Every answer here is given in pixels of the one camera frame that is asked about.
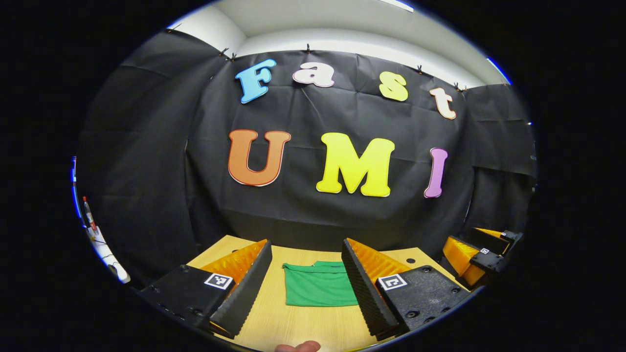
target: wooden table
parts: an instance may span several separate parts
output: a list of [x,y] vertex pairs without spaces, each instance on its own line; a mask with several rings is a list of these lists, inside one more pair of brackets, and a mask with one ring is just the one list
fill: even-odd
[[[225,236],[209,249],[191,260],[196,268],[217,260],[236,249],[254,243],[233,236]],[[382,251],[411,269],[430,265],[454,280],[454,277],[418,248]],[[415,259],[408,263],[406,259]],[[285,272],[283,263],[309,266],[316,261],[341,261],[340,252],[307,251],[272,246],[272,262],[259,290],[250,314],[235,339],[219,338],[259,351],[273,352],[278,344],[297,346],[307,340],[321,344],[320,352],[341,352],[363,349],[383,343],[393,337],[376,341],[370,336],[359,306],[296,307],[285,304]]]

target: white wall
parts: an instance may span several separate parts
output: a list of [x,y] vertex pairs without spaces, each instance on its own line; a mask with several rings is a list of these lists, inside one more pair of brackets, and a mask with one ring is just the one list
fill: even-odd
[[246,40],[244,32],[215,6],[205,6],[176,20],[168,28],[190,34],[231,56]]
[[235,54],[243,56],[267,51],[304,50],[307,43],[311,50],[363,54],[414,68],[421,65],[425,73],[451,85],[459,83],[461,88],[486,84],[464,68],[432,51],[398,39],[346,29],[291,29],[262,34],[246,39]]

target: letter m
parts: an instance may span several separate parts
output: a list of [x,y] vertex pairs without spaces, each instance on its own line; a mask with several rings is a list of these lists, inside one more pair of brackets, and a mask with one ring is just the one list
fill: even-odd
[[326,193],[341,192],[339,171],[346,183],[346,189],[354,193],[367,174],[361,193],[371,197],[387,197],[391,190],[387,186],[389,158],[396,148],[387,139],[375,138],[359,158],[350,137],[343,133],[325,133],[322,142],[326,144],[326,167],[323,179],[317,183],[317,190]]

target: orange letter u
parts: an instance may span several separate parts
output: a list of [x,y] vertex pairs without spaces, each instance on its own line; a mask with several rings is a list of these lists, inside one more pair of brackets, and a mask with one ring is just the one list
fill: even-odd
[[267,148],[265,168],[261,171],[253,171],[248,168],[248,155],[252,141],[257,139],[258,135],[252,130],[234,130],[228,135],[232,141],[228,156],[228,172],[240,184],[266,186],[274,182],[280,173],[282,152],[285,143],[291,139],[291,135],[282,131],[267,132],[265,139],[270,143]]

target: green towel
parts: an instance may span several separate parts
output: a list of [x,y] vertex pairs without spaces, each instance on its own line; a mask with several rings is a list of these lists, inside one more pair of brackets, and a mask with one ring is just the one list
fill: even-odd
[[358,304],[343,262],[317,261],[312,266],[284,263],[287,305],[343,307]]

